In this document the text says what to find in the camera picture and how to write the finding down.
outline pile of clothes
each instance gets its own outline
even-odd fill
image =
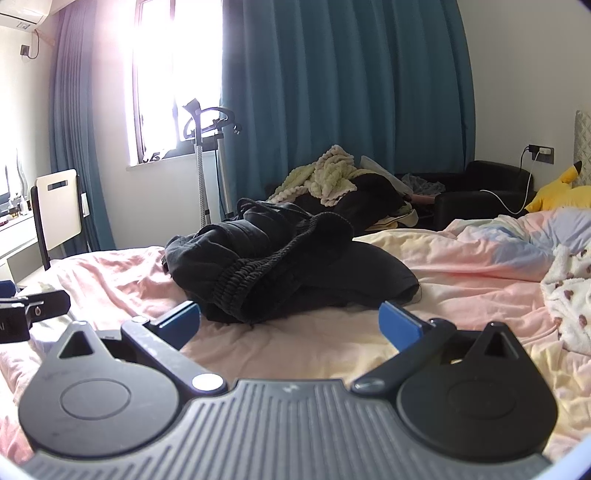
[[[351,223],[355,236],[396,228],[399,222],[415,226],[418,216],[404,199],[404,184],[367,157],[361,166],[356,168],[353,156],[333,145],[316,162],[292,170],[267,201],[295,203],[313,215],[338,213]]]
[[[165,270],[209,320],[252,325],[349,302],[375,309],[406,304],[419,289],[400,260],[353,241],[337,213],[248,199],[237,212],[165,248]]]

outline bedsheet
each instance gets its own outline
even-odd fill
[[[553,250],[576,250],[591,238],[591,213],[562,209],[515,220],[456,221],[444,232],[397,230],[360,238],[403,260],[421,283],[408,310],[423,319],[443,317],[462,329],[504,321],[553,389],[559,418],[545,454],[556,460],[591,433],[591,358],[568,352],[544,306],[540,281]],[[16,405],[44,351],[73,319],[111,329],[136,316],[157,317],[185,299],[160,266],[163,249],[151,247],[68,258],[28,292],[63,288],[72,308],[62,318],[34,325],[33,340],[0,346],[6,379],[0,408],[0,449],[21,462],[31,454],[16,424]],[[342,378],[349,383],[397,352],[380,334],[377,312],[358,307],[322,309],[254,328],[202,319],[183,353],[235,378]]]

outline triangular cutout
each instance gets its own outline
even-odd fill
[[[84,332],[78,331],[74,333],[68,343],[64,345],[60,353],[60,358],[74,358],[76,356],[92,355],[94,350],[88,343]]]
[[[517,354],[513,350],[511,344],[500,332],[496,332],[491,337],[491,341],[488,343],[486,350],[484,352],[487,356],[495,356],[498,358],[512,358],[516,359]]]

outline power socket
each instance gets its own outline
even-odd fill
[[[552,147],[543,147],[542,145],[533,145],[530,144],[528,146],[528,150],[531,153],[531,159],[542,163],[549,163],[554,165],[554,148]]]

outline white chair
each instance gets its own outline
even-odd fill
[[[88,246],[83,227],[80,178],[76,170],[39,177],[31,188],[31,207],[39,253],[45,270],[51,267],[49,250],[59,247],[70,238],[82,234],[84,244]],[[36,273],[27,277],[27,283]]]

